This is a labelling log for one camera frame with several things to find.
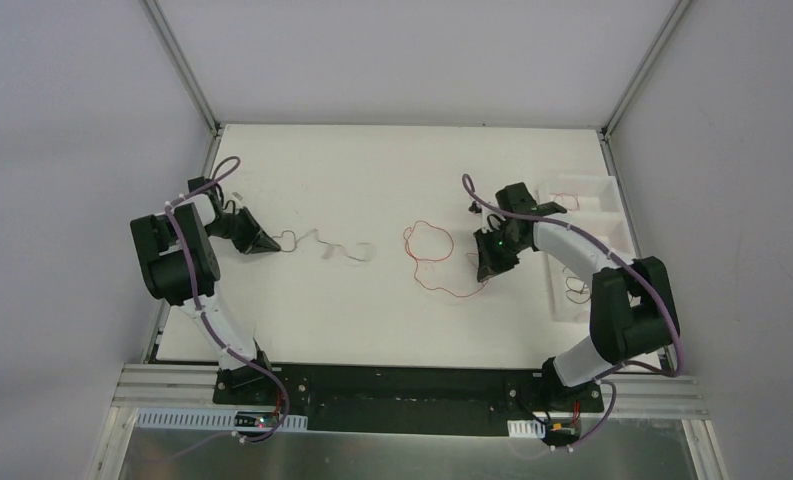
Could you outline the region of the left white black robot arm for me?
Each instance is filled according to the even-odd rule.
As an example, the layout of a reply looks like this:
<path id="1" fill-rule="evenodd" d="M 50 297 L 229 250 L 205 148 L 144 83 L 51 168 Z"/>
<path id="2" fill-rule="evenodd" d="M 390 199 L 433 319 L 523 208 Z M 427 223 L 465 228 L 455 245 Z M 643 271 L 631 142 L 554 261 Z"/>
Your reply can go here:
<path id="1" fill-rule="evenodd" d="M 227 208 L 218 180 L 204 176 L 160 213 L 129 223 L 141 275 L 150 295 L 178 308 L 218 355 L 217 404 L 281 401 L 281 386 L 253 334 L 230 314 L 219 288 L 221 271 L 212 238 L 243 255 L 277 253 L 280 245 L 248 208 Z"/>

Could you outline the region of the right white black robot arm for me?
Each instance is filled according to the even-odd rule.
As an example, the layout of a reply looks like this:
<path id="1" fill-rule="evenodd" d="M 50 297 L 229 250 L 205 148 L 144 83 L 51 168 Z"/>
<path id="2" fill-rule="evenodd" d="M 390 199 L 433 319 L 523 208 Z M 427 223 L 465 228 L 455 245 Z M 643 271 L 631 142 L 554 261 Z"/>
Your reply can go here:
<path id="1" fill-rule="evenodd" d="M 473 234 L 478 282 L 512 270 L 520 254 L 531 250 L 561 263 L 589 292 L 588 332 L 543 363 L 539 406 L 565 409 L 596 381 L 625 365 L 658 370 L 639 356 L 668 346 L 681 349 L 670 280 L 660 259 L 621 255 L 575 224 L 564 206 L 538 203 L 524 183 L 505 186 L 494 201 L 477 194 L 469 175 L 463 175 L 462 183 L 472 199 L 471 211 L 482 216 Z"/>

